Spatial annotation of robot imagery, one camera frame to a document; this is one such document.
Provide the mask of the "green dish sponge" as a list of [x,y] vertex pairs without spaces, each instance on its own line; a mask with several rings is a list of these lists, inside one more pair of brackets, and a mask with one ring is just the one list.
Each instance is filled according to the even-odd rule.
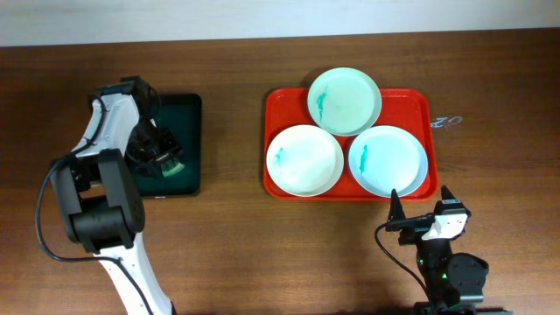
[[161,172],[164,178],[168,178],[181,172],[184,167],[184,164],[178,158],[173,158],[161,164]]

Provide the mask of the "mint green plate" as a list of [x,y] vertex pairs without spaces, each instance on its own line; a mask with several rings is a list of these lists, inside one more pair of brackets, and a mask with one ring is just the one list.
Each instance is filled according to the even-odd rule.
[[371,128],[380,117],[381,90],[366,73],[337,67],[311,84],[307,108],[320,128],[337,136],[355,136]]

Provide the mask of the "black rectangular tray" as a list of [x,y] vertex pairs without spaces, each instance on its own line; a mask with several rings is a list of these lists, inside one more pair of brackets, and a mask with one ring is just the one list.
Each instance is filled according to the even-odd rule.
[[148,177],[133,170],[134,182],[145,199],[196,196],[201,182],[202,99],[197,94],[164,94],[161,101],[155,124],[168,128],[183,147],[179,158],[183,168],[168,178]]

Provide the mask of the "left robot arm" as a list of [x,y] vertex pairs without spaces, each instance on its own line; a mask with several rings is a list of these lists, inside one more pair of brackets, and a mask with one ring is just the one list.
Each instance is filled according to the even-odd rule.
[[155,118],[163,103],[139,76],[97,88],[78,144],[52,162],[51,185],[67,237],[84,262],[106,270],[129,314],[173,314],[144,247],[144,203],[132,173],[166,179],[183,169],[183,148]]

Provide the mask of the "white plate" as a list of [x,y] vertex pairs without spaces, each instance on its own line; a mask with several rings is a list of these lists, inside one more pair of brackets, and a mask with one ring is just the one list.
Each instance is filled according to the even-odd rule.
[[282,191],[310,198],[329,191],[344,169],[339,142],[317,126],[300,124],[279,132],[270,142],[266,170]]
[[369,193],[389,198],[407,196],[428,175],[429,162],[420,141],[404,129],[376,126],[359,134],[347,156],[353,179]]

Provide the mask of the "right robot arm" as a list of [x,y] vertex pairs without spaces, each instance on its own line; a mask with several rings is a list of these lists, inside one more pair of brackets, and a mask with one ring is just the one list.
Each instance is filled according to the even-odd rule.
[[398,262],[385,248],[381,251],[412,275],[427,297],[416,302],[411,312],[418,315],[507,314],[503,308],[479,308],[489,264],[471,254],[454,253],[451,242],[466,231],[471,212],[446,187],[431,213],[407,217],[396,190],[390,194],[388,220],[379,229],[399,234],[401,246],[416,247],[416,266],[420,274]]

